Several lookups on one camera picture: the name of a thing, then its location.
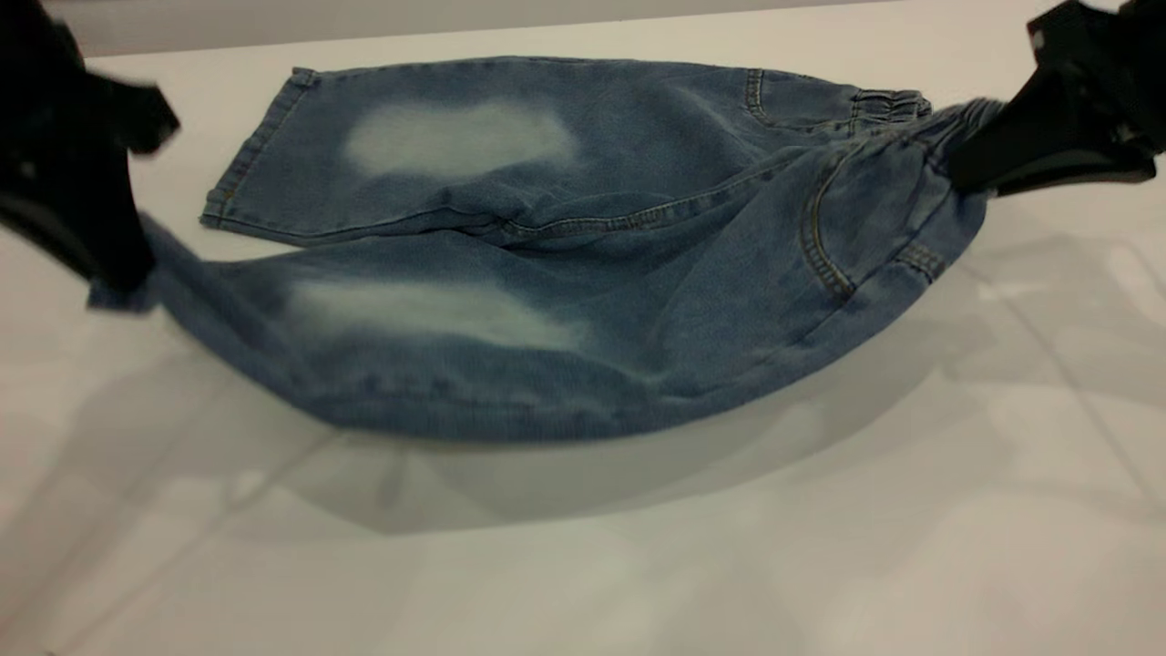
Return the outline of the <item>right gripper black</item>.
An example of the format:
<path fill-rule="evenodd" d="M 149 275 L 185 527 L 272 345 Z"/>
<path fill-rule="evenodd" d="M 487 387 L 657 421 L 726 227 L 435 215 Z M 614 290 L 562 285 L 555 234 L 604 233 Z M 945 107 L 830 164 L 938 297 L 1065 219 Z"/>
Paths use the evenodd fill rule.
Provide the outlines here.
<path fill-rule="evenodd" d="M 1038 68 L 1082 75 L 1093 85 L 1063 71 L 1034 72 L 946 158 L 954 186 L 1005 198 L 1154 179 L 1153 157 L 1126 153 L 1114 129 L 1119 124 L 1124 140 L 1163 151 L 1163 21 L 1161 1 L 1125 1 L 1116 10 L 1063 1 L 1032 17 L 1026 29 Z"/>

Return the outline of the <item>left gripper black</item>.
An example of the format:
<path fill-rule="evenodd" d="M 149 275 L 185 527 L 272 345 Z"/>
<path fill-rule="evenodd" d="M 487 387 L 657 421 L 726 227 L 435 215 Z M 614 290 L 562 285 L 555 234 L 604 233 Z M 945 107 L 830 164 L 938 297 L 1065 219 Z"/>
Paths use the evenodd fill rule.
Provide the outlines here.
<path fill-rule="evenodd" d="M 133 292 L 155 266 L 129 186 L 180 118 L 155 86 L 87 70 L 40 1 L 1 3 L 3 227 L 85 278 Z M 35 199 L 80 199 L 70 213 Z"/>

